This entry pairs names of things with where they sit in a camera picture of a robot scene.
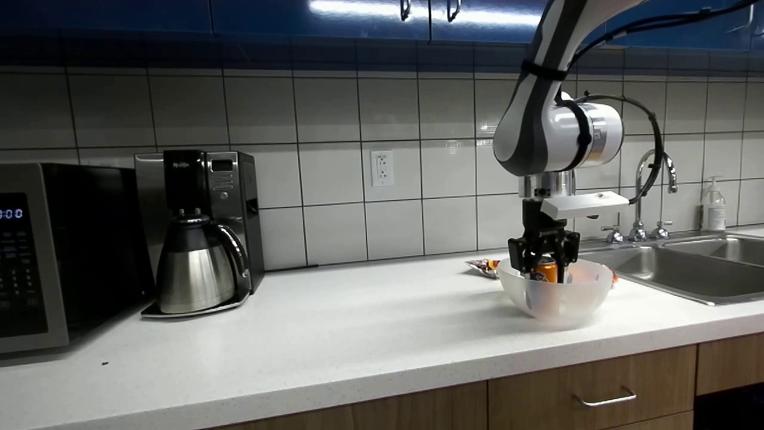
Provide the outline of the soap dispenser bottle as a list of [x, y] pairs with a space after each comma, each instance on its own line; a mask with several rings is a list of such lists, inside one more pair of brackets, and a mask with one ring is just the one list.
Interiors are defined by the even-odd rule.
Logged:
[[717, 179], [720, 178], [720, 175], [711, 175], [708, 178], [709, 185], [704, 188], [701, 194], [700, 228], [702, 231], [726, 231], [726, 201], [717, 185]]

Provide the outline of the steel coffee maker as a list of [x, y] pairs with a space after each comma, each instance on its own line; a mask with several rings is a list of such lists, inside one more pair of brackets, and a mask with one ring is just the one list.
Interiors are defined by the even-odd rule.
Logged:
[[190, 318], [237, 308], [254, 294], [264, 278], [264, 252], [254, 158], [229, 150], [165, 150], [138, 154], [134, 161], [137, 195], [153, 276], [170, 220], [180, 210], [200, 210], [238, 235], [250, 262], [252, 293], [236, 297], [220, 308], [198, 314], [171, 316], [160, 313], [158, 297], [142, 311], [145, 318]]

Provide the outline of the blue cabinet door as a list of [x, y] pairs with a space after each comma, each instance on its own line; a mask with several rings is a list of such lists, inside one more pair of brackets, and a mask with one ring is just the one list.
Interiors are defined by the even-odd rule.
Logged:
[[399, 0], [210, 0], [218, 36], [429, 40], [428, 0], [412, 0], [405, 22]]
[[429, 0], [432, 41], [527, 44], [533, 39], [547, 0], [462, 0], [453, 22], [446, 0]]

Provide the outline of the blue wall cabinet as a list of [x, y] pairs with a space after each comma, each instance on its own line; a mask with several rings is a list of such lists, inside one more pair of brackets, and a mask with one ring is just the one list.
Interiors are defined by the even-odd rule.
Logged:
[[[659, 14], [696, 12], [702, 8], [721, 9], [734, 2], [736, 0], [646, 0], [600, 25], [592, 35], [587, 36], [585, 43], [638, 19]], [[213, 29], [210, 0], [0, 0], [0, 32], [218, 36]], [[624, 36], [608, 42], [608, 46], [764, 54], [764, 0], [728, 16]]]

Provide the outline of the steel coffee carafe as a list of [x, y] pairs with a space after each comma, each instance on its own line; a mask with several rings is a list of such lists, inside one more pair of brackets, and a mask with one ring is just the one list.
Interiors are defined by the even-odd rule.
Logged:
[[156, 285], [163, 315], [198, 314], [252, 293], [245, 245], [227, 225], [200, 210], [170, 220]]

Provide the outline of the microwave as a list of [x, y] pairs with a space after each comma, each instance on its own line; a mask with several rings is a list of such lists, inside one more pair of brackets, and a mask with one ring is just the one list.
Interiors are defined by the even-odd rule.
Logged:
[[133, 169], [0, 164], [0, 355], [65, 348], [155, 296]]

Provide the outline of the steel sink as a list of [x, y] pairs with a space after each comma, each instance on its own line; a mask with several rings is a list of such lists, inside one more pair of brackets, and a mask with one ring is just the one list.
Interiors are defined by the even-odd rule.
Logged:
[[581, 251], [580, 259], [707, 306], [764, 300], [764, 238], [720, 234], [610, 245]]

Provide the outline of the snack packet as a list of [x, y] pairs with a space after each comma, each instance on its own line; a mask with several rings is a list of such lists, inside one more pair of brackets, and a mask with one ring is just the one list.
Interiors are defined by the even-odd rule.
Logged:
[[499, 264], [500, 261], [496, 259], [478, 259], [469, 260], [466, 262], [466, 265], [470, 268], [470, 270], [483, 277], [491, 278], [492, 280], [497, 280], [497, 278], [499, 278], [497, 272]]

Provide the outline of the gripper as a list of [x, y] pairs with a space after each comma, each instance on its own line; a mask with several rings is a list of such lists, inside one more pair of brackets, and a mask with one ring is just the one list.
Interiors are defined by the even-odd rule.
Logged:
[[566, 269], [578, 260], [579, 232], [566, 231], [568, 221], [556, 219], [542, 210], [542, 199], [523, 199], [523, 237], [508, 239], [510, 263], [528, 280], [538, 280], [537, 266], [542, 254], [529, 241], [552, 238], [551, 256], [556, 262], [557, 283], [564, 283]]

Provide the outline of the chrome tap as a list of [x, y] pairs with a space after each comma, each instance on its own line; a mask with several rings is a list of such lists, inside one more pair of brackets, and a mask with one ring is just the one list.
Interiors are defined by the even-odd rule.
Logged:
[[[642, 222], [642, 198], [646, 196], [648, 191], [652, 188], [658, 176], [660, 176], [660, 170], [668, 171], [668, 192], [670, 194], [676, 194], [679, 190], [679, 179], [677, 178], [676, 164], [665, 152], [661, 156], [660, 163], [656, 163], [657, 152], [655, 149], [648, 150], [641, 159], [636, 169], [635, 174], [635, 187], [637, 194], [635, 198], [630, 200], [630, 204], [634, 206], [635, 220], [632, 224], [632, 229], [627, 236], [628, 242], [647, 242], [649, 234], [646, 232], [644, 223]], [[642, 173], [646, 167], [651, 169], [646, 185], [642, 183]]]

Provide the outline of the wall socket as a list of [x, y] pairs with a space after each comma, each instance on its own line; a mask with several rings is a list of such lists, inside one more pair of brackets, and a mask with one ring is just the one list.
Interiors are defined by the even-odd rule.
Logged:
[[370, 152], [371, 183], [373, 187], [390, 187], [394, 184], [392, 150]]

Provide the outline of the translucent plastic bowl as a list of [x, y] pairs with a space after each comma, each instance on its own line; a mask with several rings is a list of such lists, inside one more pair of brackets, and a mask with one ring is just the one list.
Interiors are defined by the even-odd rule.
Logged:
[[573, 327], [589, 320], [608, 297], [613, 271], [598, 262], [579, 260], [565, 270], [562, 283], [524, 277], [500, 261], [497, 273], [509, 300], [518, 310], [555, 327]]

